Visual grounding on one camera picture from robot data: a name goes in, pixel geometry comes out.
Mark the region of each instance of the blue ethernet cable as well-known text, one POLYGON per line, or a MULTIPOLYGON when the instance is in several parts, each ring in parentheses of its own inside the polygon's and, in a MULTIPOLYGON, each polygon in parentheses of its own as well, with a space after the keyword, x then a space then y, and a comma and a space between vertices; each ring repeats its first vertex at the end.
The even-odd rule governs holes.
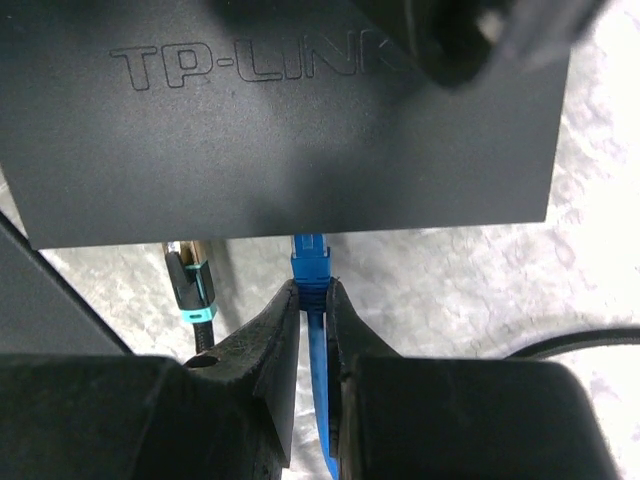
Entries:
POLYGON ((329 455, 329 379, 324 312, 331 281, 331 249, 325 235, 301 234, 292 239, 291 267, 298 286, 300 310, 307 312, 313 406, 320 445, 329 473, 338 480, 338 463, 329 455))

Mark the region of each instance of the black cable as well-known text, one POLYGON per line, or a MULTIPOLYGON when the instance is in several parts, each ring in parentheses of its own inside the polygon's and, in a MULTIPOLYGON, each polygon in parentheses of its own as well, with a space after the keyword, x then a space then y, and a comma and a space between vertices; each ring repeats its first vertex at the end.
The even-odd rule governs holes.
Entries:
POLYGON ((544 359, 585 348, 640 345, 640 327, 604 328, 569 333, 524 347, 507 358, 544 359))
POLYGON ((196 353, 202 353, 214 347, 213 322, 194 323, 193 333, 196 338, 196 353))

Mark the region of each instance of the metal connector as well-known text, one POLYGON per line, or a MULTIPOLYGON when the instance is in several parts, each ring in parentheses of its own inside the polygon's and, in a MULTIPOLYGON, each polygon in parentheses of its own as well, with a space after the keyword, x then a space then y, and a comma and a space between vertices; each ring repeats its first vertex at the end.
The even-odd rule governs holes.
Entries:
POLYGON ((216 298, 209 262, 201 242, 170 242, 163 245, 173 293, 184 321, 213 320, 216 298))
POLYGON ((300 293, 300 309, 324 312, 331 281, 331 249, 321 234, 294 235, 291 268, 300 293))

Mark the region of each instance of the black object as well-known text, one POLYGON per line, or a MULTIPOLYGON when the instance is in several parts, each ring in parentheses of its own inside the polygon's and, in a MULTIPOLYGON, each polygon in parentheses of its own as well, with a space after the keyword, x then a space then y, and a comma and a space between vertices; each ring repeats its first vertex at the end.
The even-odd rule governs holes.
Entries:
POLYGON ((200 321, 199 317, 203 309, 215 308, 216 292, 209 261, 198 256, 201 252, 197 243, 173 242, 171 245, 180 251, 165 251, 164 259, 178 308, 194 322, 196 353, 201 353, 215 345, 213 321, 200 321), (185 264, 183 255, 187 257, 188 264, 185 264))
POLYGON ((185 266, 177 252, 165 253, 164 260, 180 310, 198 311, 213 304, 216 292, 207 260, 198 265, 185 266))
POLYGON ((34 248, 545 217, 566 57, 452 94, 347 0, 0 19, 1 162, 34 248))
POLYGON ((213 348, 216 343, 213 337, 213 322, 194 323, 193 336, 196 340, 196 353, 213 348))
MULTIPOLYGON (((186 369, 151 357, 0 357, 2 478, 280 478, 299 315, 289 281, 186 369)), ((564 367, 402 358, 336 280, 327 315, 341 480, 616 478, 589 401, 564 367)))
POLYGON ((401 358, 336 280, 327 343, 341 480, 617 478, 589 400, 559 364, 401 358))
POLYGON ((131 353, 2 213, 0 353, 131 353))
POLYGON ((509 355, 509 358, 544 359, 595 347, 640 345, 640 327, 616 327, 547 338, 509 355))
POLYGON ((458 87, 499 62, 566 57, 605 0, 353 0, 439 84, 458 87))
POLYGON ((291 448, 297 301, 288 282, 188 370, 153 357, 0 357, 2 478, 280 478, 291 448))

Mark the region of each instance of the concrete floor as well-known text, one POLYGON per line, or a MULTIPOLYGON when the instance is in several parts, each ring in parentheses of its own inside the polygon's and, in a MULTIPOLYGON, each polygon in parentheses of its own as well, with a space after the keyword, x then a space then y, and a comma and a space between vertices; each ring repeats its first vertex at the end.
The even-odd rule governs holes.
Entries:
MULTIPOLYGON (((496 357, 555 334, 640 323, 638 51, 637 0, 613 1, 576 48, 544 224, 331 237, 335 275, 394 348, 414 356, 496 357)), ((0 209, 20 224, 1 176, 0 209)), ((290 276, 290 243, 219 241, 211 250, 221 339, 290 276)), ((192 355, 191 329, 179 320, 158 245, 44 253, 137 353, 192 355)), ((307 348, 305 330, 287 479, 328 478, 307 348)), ((628 368, 639 360, 626 347, 562 358, 590 393, 627 480, 640 479, 640 392, 628 368)))

